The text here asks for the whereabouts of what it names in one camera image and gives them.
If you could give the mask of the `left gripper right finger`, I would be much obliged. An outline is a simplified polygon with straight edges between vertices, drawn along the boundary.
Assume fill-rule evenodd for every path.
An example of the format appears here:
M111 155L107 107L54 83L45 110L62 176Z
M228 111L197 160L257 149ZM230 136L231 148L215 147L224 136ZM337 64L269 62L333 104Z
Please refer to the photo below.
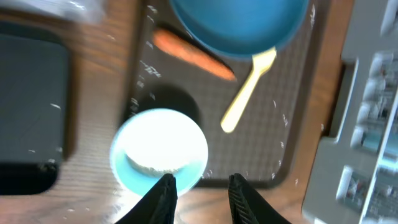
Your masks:
M290 224L239 173L229 176L228 198L233 224Z

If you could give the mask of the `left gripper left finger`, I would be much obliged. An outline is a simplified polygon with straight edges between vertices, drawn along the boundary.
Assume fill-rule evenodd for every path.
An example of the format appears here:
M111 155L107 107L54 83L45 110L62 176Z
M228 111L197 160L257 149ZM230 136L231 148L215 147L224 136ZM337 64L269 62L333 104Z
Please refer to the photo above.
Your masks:
M116 224L173 224L177 199L176 179L165 174Z

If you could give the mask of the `light blue rice bowl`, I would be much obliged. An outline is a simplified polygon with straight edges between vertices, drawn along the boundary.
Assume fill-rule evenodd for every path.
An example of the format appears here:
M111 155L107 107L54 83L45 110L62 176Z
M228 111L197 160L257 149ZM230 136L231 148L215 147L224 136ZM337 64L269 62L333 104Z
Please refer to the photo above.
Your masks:
M148 193L164 174L175 177L182 196L202 178L208 143L187 115L166 108L145 110L119 128L109 162L121 187L138 196Z

